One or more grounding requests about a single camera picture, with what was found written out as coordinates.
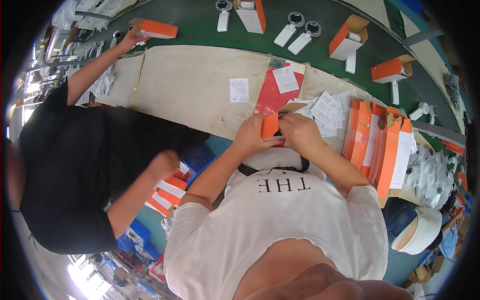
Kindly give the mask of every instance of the white t-shirt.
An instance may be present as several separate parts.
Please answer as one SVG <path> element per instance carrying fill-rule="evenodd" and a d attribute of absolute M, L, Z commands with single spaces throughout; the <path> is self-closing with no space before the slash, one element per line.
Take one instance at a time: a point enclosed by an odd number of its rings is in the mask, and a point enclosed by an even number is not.
<path fill-rule="evenodd" d="M 345 199 L 315 175 L 268 169 L 236 171 L 225 194 L 213 212 L 196 203 L 175 212 L 164 270 L 184 300 L 231 300 L 246 271 L 286 238 L 320 247 L 346 277 L 383 278 L 388 238 L 372 186 L 353 187 Z"/>

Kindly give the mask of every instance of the worker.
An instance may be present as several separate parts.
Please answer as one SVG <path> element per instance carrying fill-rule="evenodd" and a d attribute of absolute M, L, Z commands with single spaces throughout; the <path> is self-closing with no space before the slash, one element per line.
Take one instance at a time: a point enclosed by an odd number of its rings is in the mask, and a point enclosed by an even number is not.
<path fill-rule="evenodd" d="M 8 146 L 12 208 L 50 251 L 118 250 L 115 239 L 155 184 L 179 167 L 179 156 L 209 136 L 124 107 L 74 106 L 120 55 L 147 39 L 130 31 L 82 67 L 46 97 Z M 105 212 L 109 199 L 113 204 Z"/>
<path fill-rule="evenodd" d="M 440 212 L 397 197 L 388 198 L 382 213 L 389 247 L 411 255 L 427 249 L 442 226 Z"/>
<path fill-rule="evenodd" d="M 412 299 L 380 280 L 387 232 L 367 178 L 314 121 L 280 118 L 291 149 L 262 141 L 262 122 L 247 119 L 182 197 L 165 250 L 170 290 L 185 300 Z"/>
<path fill-rule="evenodd" d="M 453 259 L 458 256 L 465 243 L 465 236 L 458 237 L 457 223 L 465 214 L 465 208 L 462 207 L 453 216 L 447 213 L 442 214 L 442 228 L 437 238 L 431 243 L 428 250 L 440 250 L 443 256 Z"/>

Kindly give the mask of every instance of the table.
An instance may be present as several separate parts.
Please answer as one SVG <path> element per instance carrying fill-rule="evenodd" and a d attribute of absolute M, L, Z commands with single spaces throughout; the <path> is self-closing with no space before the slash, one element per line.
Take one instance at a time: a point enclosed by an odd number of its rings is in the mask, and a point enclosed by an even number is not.
<path fill-rule="evenodd" d="M 194 0 L 153 1 L 111 22 L 108 30 L 95 34 L 92 41 L 107 41 L 112 39 L 112 33 L 120 30 L 124 34 L 128 21 L 133 17 L 142 17 L 178 26 L 177 38 L 170 40 L 151 39 L 146 47 L 157 45 L 203 45 L 229 48 L 241 48 L 260 53 L 270 53 L 299 62 L 309 62 L 313 67 L 334 74 L 339 78 L 361 86 L 386 105 L 390 102 L 390 85 L 374 83 L 370 76 L 370 67 L 392 59 L 408 51 L 383 28 L 370 23 L 367 26 L 369 39 L 357 51 L 357 70 L 355 74 L 343 70 L 344 62 L 328 57 L 328 44 L 345 20 L 353 11 L 341 3 L 331 0 L 318 1 L 263 1 L 267 27 L 265 34 L 248 33 L 236 12 L 231 12 L 227 32 L 216 31 L 218 11 L 209 2 Z M 322 27 L 322 35 L 294 56 L 287 50 L 273 43 L 276 35 L 287 24 L 287 16 L 292 11 L 301 12 L 306 20 L 315 20 Z M 298 30 L 292 39 L 302 30 Z M 419 101 L 436 105 L 438 116 L 435 124 L 460 131 L 443 92 L 427 71 L 417 61 L 412 63 L 414 74 L 411 78 L 399 83 L 400 105 L 407 112 L 413 111 Z M 422 116 L 419 121 L 428 122 L 428 116 Z M 439 142 L 429 140 L 434 148 L 440 148 Z"/>
<path fill-rule="evenodd" d="M 109 96 L 99 96 L 96 102 L 125 106 L 233 140 L 256 105 L 271 57 L 231 48 L 155 46 L 144 55 L 118 60 Z M 250 102 L 230 103 L 231 78 L 249 78 Z M 386 106 L 364 90 L 311 66 L 305 70 L 299 97 L 312 99 L 324 91 L 338 94 L 351 89 L 361 99 Z M 337 137 L 325 138 L 339 153 L 347 121 Z"/>

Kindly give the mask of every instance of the blue shirt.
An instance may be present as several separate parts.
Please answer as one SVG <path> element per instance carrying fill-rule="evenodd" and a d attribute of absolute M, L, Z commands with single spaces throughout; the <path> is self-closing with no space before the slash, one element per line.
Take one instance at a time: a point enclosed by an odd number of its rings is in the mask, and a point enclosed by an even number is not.
<path fill-rule="evenodd" d="M 456 242 L 458 240 L 458 233 L 456 229 L 456 223 L 453 223 L 452 227 L 443 233 L 442 242 L 440 242 L 440 251 L 443 255 L 451 259 L 455 253 Z"/>

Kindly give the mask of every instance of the hand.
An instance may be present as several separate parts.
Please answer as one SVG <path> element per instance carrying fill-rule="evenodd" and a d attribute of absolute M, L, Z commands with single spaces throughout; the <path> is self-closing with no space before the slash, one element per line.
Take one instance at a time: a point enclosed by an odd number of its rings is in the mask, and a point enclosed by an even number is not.
<path fill-rule="evenodd" d="M 462 208 L 460 208 L 460 210 L 458 211 L 458 214 L 455 217 L 457 219 L 460 219 L 464 214 L 465 214 L 465 208 L 462 207 Z"/>
<path fill-rule="evenodd" d="M 147 35 L 137 36 L 133 33 L 132 30 L 130 30 L 129 32 L 127 32 L 123 40 L 118 45 L 116 45 L 116 47 L 121 49 L 122 53 L 127 53 L 133 48 L 133 46 L 135 46 L 136 43 L 147 41 L 149 39 L 150 38 Z"/>
<path fill-rule="evenodd" d="M 156 181 L 169 178 L 180 167 L 180 160 L 175 151 L 160 152 L 152 159 L 145 171 L 149 172 Z"/>
<path fill-rule="evenodd" d="M 236 155 L 243 160 L 254 155 L 260 150 L 278 145 L 279 140 L 262 141 L 262 123 L 265 116 L 255 115 L 243 122 L 240 126 L 233 144 L 230 147 Z"/>
<path fill-rule="evenodd" d="M 280 132 L 290 147 L 302 157 L 312 160 L 327 145 L 318 131 L 317 124 L 301 114 L 283 115 L 278 121 Z"/>

